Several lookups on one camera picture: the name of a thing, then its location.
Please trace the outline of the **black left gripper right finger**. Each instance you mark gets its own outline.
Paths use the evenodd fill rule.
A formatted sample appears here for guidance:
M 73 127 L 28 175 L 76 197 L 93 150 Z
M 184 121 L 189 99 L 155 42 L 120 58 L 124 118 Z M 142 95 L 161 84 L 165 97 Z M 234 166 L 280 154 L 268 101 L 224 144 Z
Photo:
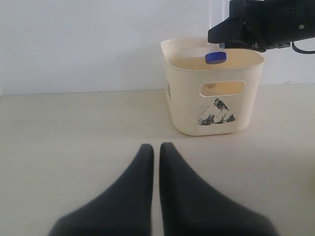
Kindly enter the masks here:
M 220 193 L 184 160 L 173 143 L 159 154 L 159 195 L 166 236 L 276 236 L 273 223 Z

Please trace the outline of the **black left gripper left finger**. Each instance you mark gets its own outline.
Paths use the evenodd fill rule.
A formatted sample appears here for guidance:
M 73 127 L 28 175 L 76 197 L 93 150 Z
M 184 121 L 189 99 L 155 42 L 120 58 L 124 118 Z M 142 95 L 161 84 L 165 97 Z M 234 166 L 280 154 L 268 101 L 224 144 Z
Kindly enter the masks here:
M 119 178 L 103 193 L 59 218 L 50 236 L 150 236 L 154 150 L 142 144 Z

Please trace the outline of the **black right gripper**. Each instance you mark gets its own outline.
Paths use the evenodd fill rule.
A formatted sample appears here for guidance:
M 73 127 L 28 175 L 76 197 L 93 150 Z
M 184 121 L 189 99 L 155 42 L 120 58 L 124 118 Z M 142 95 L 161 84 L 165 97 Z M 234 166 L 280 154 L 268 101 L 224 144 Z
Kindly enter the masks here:
M 315 36 L 313 0 L 232 0 L 229 17 L 208 30 L 207 41 L 228 49 L 265 52 Z

